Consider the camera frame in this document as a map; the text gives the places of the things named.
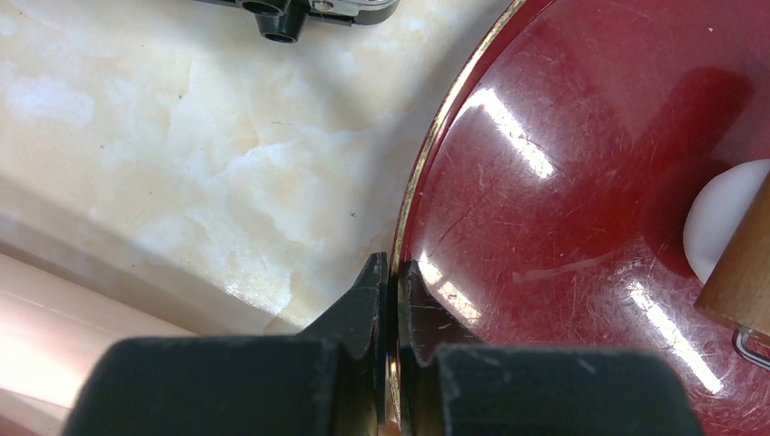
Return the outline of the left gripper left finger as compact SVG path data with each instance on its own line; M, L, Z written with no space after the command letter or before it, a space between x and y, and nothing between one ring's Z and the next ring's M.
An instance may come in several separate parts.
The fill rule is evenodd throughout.
M294 335L135 337L81 389L66 435L374 435L386 421L388 260Z

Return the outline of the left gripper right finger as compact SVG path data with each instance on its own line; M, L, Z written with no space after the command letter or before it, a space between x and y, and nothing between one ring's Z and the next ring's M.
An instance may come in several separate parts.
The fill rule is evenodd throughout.
M649 352L496 346L399 268L398 400L405 435L698 435L673 370Z

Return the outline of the round red tray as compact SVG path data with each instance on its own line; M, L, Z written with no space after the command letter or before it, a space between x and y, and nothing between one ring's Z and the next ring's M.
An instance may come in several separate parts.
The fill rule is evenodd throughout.
M709 435L769 432L769 373L694 307L693 200L769 155L766 1L515 1L441 104L393 267L485 341L661 353Z

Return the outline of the wooden double-ended roller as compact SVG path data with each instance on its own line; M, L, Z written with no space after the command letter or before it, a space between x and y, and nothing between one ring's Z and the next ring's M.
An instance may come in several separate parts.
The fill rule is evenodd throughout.
M696 299L707 318L735 330L735 351L769 369L748 343L769 346L769 179L765 178Z

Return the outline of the white dough ball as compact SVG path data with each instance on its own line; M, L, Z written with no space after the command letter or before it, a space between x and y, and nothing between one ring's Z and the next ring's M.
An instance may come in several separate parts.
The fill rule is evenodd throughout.
M769 173L767 159L741 163L714 177L693 201L683 230L686 259L706 283Z

